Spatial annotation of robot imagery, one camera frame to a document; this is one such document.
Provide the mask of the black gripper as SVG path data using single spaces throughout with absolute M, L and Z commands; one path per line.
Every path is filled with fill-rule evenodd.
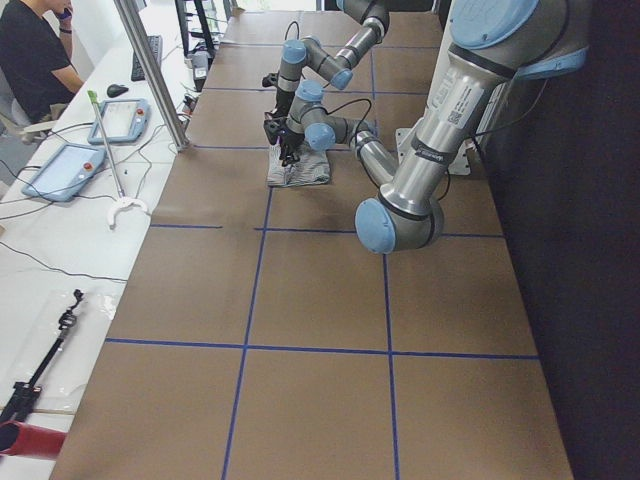
M 288 126 L 288 118 L 277 119 L 277 140 L 281 148 L 279 160 L 283 168 L 289 167 L 299 162 L 299 152 L 297 149 L 304 141 L 304 134 L 292 130 Z
M 289 115 L 291 105 L 295 98 L 295 91 L 286 91 L 280 88 L 276 89 L 276 105 L 272 110 L 274 118 L 283 118 Z

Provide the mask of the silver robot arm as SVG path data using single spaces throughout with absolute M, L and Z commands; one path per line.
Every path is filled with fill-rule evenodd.
M 391 155 L 366 122 L 331 115 L 325 85 L 348 86 L 362 57 L 381 43 L 390 15 L 381 1 L 343 1 L 359 31 L 336 55 L 313 37 L 291 39 L 279 69 L 262 83 L 276 90 L 264 130 L 284 164 L 308 145 L 325 151 L 348 145 L 371 181 L 375 197 L 355 214 L 359 240 L 388 254 L 419 249 L 441 234 L 444 215 L 435 191 L 462 143 L 472 137 L 495 88 L 514 79 L 545 79 L 585 62 L 592 5 L 588 1 L 458 1 L 449 16 L 448 69 L 431 104 L 407 136 L 407 150 Z
M 329 85 L 344 90 L 365 54 L 383 41 L 390 24 L 389 11 L 383 1 L 344 0 L 337 1 L 336 5 L 355 20 L 360 29 L 335 55 L 327 52 L 314 36 L 286 40 L 278 71 L 262 79 L 263 87 L 276 87 L 276 105 L 265 113 L 266 120 L 284 118 L 289 114 L 305 67 L 316 72 Z

